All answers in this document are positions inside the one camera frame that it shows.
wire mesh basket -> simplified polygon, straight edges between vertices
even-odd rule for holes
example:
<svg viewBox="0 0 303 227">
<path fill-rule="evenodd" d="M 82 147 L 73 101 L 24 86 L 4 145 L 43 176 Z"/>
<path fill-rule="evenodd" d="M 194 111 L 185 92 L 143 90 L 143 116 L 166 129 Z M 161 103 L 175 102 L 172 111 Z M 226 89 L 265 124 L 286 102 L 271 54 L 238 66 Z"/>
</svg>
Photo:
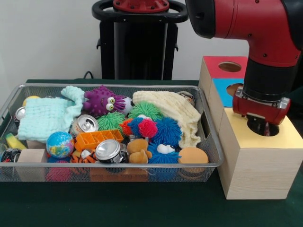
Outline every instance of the wire mesh basket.
<svg viewBox="0 0 303 227">
<path fill-rule="evenodd" d="M 0 110 L 0 143 L 6 144 L 8 133 L 17 134 L 16 110 L 29 96 L 61 97 L 60 91 L 72 84 L 24 84 L 16 87 Z M 98 85 L 73 85 L 84 91 Z M 0 163 L 0 182 L 206 182 L 223 162 L 223 152 L 214 129 L 204 93 L 196 86 L 106 85 L 118 95 L 132 97 L 140 90 L 187 91 L 196 99 L 202 117 L 197 135 L 198 148 L 204 150 L 208 164 L 83 164 L 83 163 Z"/>
</svg>

orange plastic block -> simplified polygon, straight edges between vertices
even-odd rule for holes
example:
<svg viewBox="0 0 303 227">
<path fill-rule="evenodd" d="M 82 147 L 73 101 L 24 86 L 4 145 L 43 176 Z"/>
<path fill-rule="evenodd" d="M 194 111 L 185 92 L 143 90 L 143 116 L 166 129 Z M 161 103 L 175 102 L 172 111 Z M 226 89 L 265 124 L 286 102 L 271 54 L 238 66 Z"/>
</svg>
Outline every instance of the orange plastic block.
<svg viewBox="0 0 303 227">
<path fill-rule="evenodd" d="M 84 132 L 76 137 L 75 148 L 78 151 L 84 149 L 96 149 L 99 143 L 105 140 L 101 131 Z"/>
<path fill-rule="evenodd" d="M 112 134 L 114 135 L 115 140 L 117 140 L 119 143 L 121 143 L 124 140 L 120 130 L 118 129 L 112 130 Z"/>
<path fill-rule="evenodd" d="M 104 136 L 104 138 L 106 140 L 114 140 L 115 137 L 114 135 L 112 134 L 112 131 L 111 130 L 106 130 L 106 131 L 102 131 L 102 135 Z"/>
<path fill-rule="evenodd" d="M 77 142 L 75 143 L 75 148 L 77 151 L 96 149 L 96 147 L 105 140 L 117 140 L 118 142 L 122 142 L 123 139 L 119 130 L 84 132 L 76 137 Z"/>
</svg>

brown teddy bear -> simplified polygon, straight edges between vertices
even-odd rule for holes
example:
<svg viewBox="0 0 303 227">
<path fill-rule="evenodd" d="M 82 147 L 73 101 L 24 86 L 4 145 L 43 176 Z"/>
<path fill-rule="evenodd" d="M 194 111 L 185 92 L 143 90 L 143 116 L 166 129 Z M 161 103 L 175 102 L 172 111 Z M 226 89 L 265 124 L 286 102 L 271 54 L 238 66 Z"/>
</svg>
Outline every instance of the brown teddy bear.
<svg viewBox="0 0 303 227">
<path fill-rule="evenodd" d="M 129 162 L 137 164 L 147 164 L 152 153 L 147 150 L 148 142 L 144 139 L 136 139 L 128 143 L 127 152 Z"/>
</svg>

googly eye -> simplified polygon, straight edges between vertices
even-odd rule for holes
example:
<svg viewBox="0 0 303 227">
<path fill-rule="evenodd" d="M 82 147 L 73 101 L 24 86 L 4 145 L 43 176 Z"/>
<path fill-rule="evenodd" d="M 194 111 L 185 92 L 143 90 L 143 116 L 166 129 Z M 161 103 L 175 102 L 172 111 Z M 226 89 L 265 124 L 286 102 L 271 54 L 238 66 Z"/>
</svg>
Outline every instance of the googly eye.
<svg viewBox="0 0 303 227">
<path fill-rule="evenodd" d="M 111 111 L 111 110 L 113 110 L 113 109 L 114 109 L 114 105 L 113 105 L 113 104 L 108 103 L 108 104 L 106 104 L 106 109 L 107 109 L 108 111 Z"/>
<path fill-rule="evenodd" d="M 114 97 L 109 97 L 109 98 L 107 99 L 107 103 L 114 104 L 115 102 L 116 102 L 116 101 L 115 101 Z"/>
</svg>

spiky ball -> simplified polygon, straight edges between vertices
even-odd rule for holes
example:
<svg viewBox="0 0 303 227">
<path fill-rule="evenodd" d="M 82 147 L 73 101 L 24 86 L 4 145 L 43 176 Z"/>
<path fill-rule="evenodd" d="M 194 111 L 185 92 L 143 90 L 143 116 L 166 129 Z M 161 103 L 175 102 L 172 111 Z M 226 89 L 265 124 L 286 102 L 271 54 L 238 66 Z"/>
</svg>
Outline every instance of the spiky ball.
<svg viewBox="0 0 303 227">
<path fill-rule="evenodd" d="M 163 118 L 160 109 L 157 108 L 154 104 L 148 102 L 140 102 L 139 104 L 136 104 L 129 112 L 128 117 L 135 118 L 141 114 L 150 117 L 153 121 L 160 120 Z"/>
<path fill-rule="evenodd" d="M 144 119 L 139 124 L 139 133 L 143 137 L 153 138 L 158 132 L 156 122 L 150 119 Z"/>
<path fill-rule="evenodd" d="M 152 140 L 159 144 L 163 143 L 177 147 L 182 135 L 178 123 L 169 117 L 165 117 L 156 122 L 158 133 Z"/>
<path fill-rule="evenodd" d="M 140 135 L 140 130 L 139 130 L 139 124 L 143 121 L 144 119 L 141 117 L 136 117 L 134 118 L 131 122 L 129 122 L 127 125 L 131 128 L 131 131 L 133 135 L 135 136 L 141 136 Z"/>
<path fill-rule="evenodd" d="M 99 131 L 119 129 L 122 131 L 120 124 L 123 123 L 125 116 L 120 112 L 108 113 L 97 119 Z"/>
<path fill-rule="evenodd" d="M 154 164 L 175 164 L 178 163 L 179 153 L 171 152 L 168 154 L 162 154 L 157 151 L 160 144 L 158 142 L 151 143 L 147 150 L 152 153 L 152 158 L 148 160 L 148 163 Z"/>
<path fill-rule="evenodd" d="M 128 123 L 131 122 L 131 121 L 132 121 L 132 118 L 131 119 L 127 119 L 122 124 L 120 124 L 120 126 L 122 127 L 123 134 L 125 136 L 132 135 L 131 127 L 128 126 Z"/>
<path fill-rule="evenodd" d="M 94 117 L 103 116 L 114 111 L 120 112 L 125 109 L 125 96 L 117 96 L 103 85 L 85 92 L 84 97 L 89 100 L 83 103 L 83 108 Z"/>
</svg>

